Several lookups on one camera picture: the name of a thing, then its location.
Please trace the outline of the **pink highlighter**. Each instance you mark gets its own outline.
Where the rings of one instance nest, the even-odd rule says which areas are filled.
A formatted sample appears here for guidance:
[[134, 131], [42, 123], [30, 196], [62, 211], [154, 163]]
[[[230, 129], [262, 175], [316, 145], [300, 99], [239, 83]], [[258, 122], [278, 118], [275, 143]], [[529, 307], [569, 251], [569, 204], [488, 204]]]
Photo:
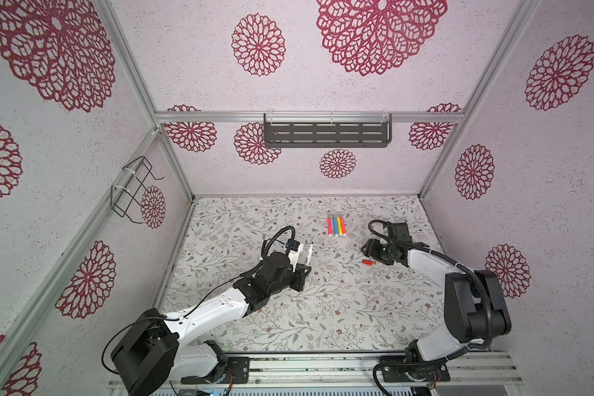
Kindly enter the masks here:
[[347, 235], [347, 228], [346, 228], [346, 224], [345, 224], [345, 219], [343, 217], [339, 218], [339, 224], [340, 224], [340, 229], [341, 229], [342, 235]]

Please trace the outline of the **white red marker pen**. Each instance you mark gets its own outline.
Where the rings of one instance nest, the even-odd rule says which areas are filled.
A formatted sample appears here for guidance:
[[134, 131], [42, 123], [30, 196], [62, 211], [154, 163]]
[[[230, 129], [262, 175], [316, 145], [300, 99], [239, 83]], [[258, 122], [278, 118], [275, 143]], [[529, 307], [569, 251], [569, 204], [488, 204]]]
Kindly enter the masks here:
[[311, 264], [311, 258], [312, 258], [312, 255], [313, 255], [313, 251], [314, 251], [314, 245], [313, 244], [309, 244], [308, 245], [308, 251], [307, 251], [306, 259], [305, 259], [305, 262], [304, 262], [304, 265], [307, 266], [307, 267], [309, 267], [310, 264]]

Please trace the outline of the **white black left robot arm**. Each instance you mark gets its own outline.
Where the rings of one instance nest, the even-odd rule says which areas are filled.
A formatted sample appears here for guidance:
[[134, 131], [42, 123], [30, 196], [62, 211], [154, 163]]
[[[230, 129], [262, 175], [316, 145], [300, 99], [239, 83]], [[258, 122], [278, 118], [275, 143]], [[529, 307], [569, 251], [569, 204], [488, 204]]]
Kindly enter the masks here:
[[265, 307], [285, 289], [301, 292], [310, 266], [290, 255], [273, 252], [237, 277], [229, 289], [194, 308], [170, 313], [143, 312], [117, 333], [110, 358], [130, 395], [150, 395], [170, 380], [199, 377], [219, 380], [228, 358], [215, 342], [191, 346], [199, 336]]

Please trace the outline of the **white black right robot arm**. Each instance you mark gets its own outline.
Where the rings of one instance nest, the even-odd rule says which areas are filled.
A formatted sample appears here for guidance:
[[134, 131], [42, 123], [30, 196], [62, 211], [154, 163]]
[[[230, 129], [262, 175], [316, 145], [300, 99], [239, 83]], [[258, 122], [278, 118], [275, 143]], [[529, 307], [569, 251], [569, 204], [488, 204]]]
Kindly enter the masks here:
[[429, 335], [409, 344], [406, 361], [437, 364], [469, 351], [483, 351], [497, 337], [512, 330], [498, 275], [472, 270], [429, 245], [415, 242], [408, 225], [374, 219], [368, 223], [374, 235], [361, 253], [386, 266], [400, 263], [422, 273], [444, 289], [444, 323]]

